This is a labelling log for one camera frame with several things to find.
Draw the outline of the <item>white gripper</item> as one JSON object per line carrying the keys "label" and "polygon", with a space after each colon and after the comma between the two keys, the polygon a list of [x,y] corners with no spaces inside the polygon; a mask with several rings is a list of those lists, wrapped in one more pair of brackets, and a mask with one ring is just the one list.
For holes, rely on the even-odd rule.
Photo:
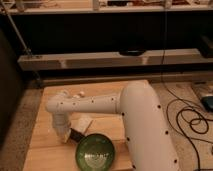
{"label": "white gripper", "polygon": [[66,143],[71,134],[71,122],[67,114],[53,114],[52,126],[62,143]]}

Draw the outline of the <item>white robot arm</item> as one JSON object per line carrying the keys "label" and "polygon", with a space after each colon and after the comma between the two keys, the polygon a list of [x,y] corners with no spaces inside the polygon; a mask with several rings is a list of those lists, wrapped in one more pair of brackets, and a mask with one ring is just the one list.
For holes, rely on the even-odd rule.
{"label": "white robot arm", "polygon": [[61,139],[69,131],[69,114],[121,114],[135,171],[179,171],[178,155],[159,98],[146,81],[131,81],[119,93],[70,97],[61,91],[46,103],[53,128]]}

